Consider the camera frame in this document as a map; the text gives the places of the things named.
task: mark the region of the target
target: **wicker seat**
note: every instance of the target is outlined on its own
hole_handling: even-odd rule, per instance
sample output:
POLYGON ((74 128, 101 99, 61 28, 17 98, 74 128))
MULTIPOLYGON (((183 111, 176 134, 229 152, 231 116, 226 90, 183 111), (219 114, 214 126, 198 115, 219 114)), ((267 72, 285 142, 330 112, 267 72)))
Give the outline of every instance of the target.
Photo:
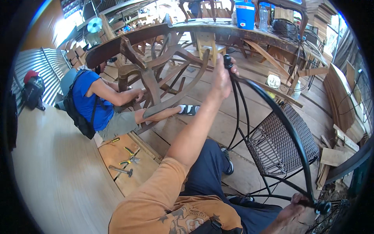
MULTIPOLYGON (((290 104, 281 108, 299 134, 308 161, 315 160, 319 151, 308 126, 290 104)), ((295 144, 273 112, 252 132, 247 147, 263 177, 287 174, 302 166, 295 144)))

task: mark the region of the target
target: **black backpack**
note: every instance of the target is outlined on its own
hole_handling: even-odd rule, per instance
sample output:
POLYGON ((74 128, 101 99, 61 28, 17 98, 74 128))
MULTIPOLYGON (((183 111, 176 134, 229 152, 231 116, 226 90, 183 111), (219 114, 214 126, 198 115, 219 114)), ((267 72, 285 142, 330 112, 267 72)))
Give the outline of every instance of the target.
POLYGON ((22 101, 30 110, 34 110, 35 107, 45 110, 42 102, 44 91, 44 80, 40 76, 31 77, 21 91, 22 101))
POLYGON ((100 102, 100 105, 105 109, 105 106, 103 105, 102 101, 98 96, 96 96, 94 108, 92 110, 92 116, 91 121, 88 122, 86 118, 81 115, 77 108, 75 107, 74 100, 73 100, 73 87, 75 85, 75 82, 77 79, 84 73, 86 70, 80 70, 77 75, 75 76, 74 82, 69 87, 69 92, 66 96, 64 96, 64 107, 70 118, 74 120, 74 125, 77 126, 77 128, 89 139, 92 139, 95 135, 95 129, 94 129, 94 118, 95 118, 95 110, 97 102, 100 102))

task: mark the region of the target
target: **navy pants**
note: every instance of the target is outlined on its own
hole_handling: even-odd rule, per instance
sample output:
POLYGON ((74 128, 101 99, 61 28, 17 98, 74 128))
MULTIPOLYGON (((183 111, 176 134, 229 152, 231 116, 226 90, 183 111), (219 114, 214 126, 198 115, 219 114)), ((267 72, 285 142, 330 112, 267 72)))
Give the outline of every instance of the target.
POLYGON ((180 195, 217 195, 224 203, 236 210, 241 218, 244 234, 259 233, 274 221, 282 208, 252 201, 243 202, 240 197, 232 198, 229 201, 221 188, 221 175, 228 167, 229 162, 217 142, 207 139, 197 161, 190 170, 185 189, 180 195))

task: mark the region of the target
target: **plastic water bottle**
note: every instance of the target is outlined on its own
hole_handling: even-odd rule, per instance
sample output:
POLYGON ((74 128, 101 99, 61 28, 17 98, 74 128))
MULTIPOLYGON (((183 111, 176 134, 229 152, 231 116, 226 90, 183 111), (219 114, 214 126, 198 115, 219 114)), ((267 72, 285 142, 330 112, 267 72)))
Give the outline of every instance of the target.
POLYGON ((260 8, 260 30, 267 32, 267 10, 265 6, 260 8))
POLYGON ((237 25, 236 6, 234 6, 233 13, 231 14, 231 21, 233 25, 237 25))

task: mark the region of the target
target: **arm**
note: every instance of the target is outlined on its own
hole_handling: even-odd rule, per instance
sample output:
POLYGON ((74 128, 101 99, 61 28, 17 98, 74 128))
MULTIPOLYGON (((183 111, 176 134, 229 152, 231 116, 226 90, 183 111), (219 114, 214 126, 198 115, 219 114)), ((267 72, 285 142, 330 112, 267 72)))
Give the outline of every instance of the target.
POLYGON ((277 234, 292 220, 298 218, 305 211, 304 206, 297 204, 300 200, 307 200, 307 198, 301 193, 295 193, 291 198, 291 204, 281 210, 277 218, 260 234, 277 234))
POLYGON ((116 92, 119 92, 118 83, 110 82, 102 78, 105 84, 114 89, 116 92))
MULTIPOLYGON (((239 74, 235 65, 231 71, 239 74)), ((178 134, 166 153, 166 157, 180 162, 186 171, 189 171, 197 160, 218 109, 231 92, 229 72, 224 68, 223 56, 220 54, 218 54, 213 76, 215 82, 206 100, 192 121, 178 134)))
POLYGON ((87 96, 92 95, 93 93, 115 106, 122 106, 133 100, 135 97, 138 97, 136 98, 136 101, 139 101, 143 97, 143 91, 141 89, 116 92, 111 86, 107 85, 103 79, 97 79, 91 84, 87 91, 87 96))

